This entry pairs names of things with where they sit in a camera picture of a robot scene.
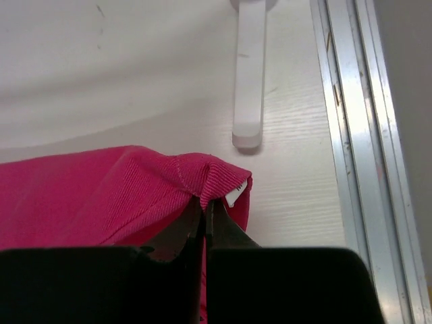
gray wall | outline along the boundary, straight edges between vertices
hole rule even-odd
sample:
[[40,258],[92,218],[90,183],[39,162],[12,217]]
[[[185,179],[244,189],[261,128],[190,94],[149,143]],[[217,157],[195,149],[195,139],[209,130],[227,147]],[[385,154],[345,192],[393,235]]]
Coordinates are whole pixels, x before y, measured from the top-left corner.
[[417,228],[432,285],[432,1],[376,0]]

metal track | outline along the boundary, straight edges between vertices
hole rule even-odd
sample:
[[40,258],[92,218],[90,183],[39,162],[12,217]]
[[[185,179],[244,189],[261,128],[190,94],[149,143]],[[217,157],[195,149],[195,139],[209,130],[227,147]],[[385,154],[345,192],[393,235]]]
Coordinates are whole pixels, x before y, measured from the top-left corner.
[[388,323],[432,323],[373,0],[310,0],[346,241]]

